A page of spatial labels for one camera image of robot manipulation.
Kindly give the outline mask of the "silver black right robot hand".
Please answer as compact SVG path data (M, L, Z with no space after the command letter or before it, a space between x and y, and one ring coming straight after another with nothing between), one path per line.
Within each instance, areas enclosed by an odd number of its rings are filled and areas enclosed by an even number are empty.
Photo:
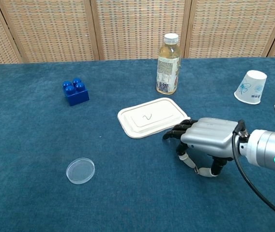
M185 119L163 135L163 139L180 140L176 153L181 161L204 177L216 177L223 166L233 160L232 132L236 121L203 117L199 120ZM210 168L198 168L189 157L187 149L202 152L213 158Z

